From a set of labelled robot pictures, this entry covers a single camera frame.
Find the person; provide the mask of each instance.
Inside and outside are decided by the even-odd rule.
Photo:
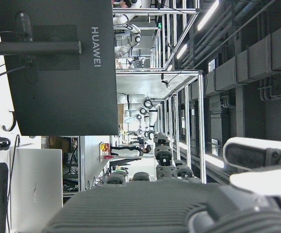
[[[110,146],[110,154],[124,157],[142,156],[144,153],[149,153],[151,146],[147,145],[146,148],[140,149],[139,147],[112,147]]]
[[[122,0],[114,4],[116,7],[121,7],[121,8],[130,8],[132,6],[131,0]]]

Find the ceiling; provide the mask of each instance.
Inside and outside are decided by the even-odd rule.
[[[124,94],[143,94],[149,98],[165,98],[180,86],[185,80],[194,77],[189,73],[165,73],[164,80],[169,81],[169,89],[161,82],[161,74],[156,73],[127,73],[117,74],[116,91]]]

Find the monitor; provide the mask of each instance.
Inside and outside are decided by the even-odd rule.
[[[17,32],[2,43],[25,42],[5,56],[7,70],[26,67],[8,74],[22,135],[117,135],[112,22],[110,0],[0,0],[0,31]],[[25,51],[78,41],[81,54]]]

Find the label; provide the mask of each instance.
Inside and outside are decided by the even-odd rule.
[[[218,156],[218,153],[219,153],[218,140],[212,139],[212,154]]]
[[[208,63],[208,73],[212,72],[215,69],[215,60],[213,59],[210,63]]]

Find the laptop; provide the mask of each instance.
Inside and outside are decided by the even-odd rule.
[[[62,151],[20,149],[11,185],[11,229],[40,233],[63,206]]]

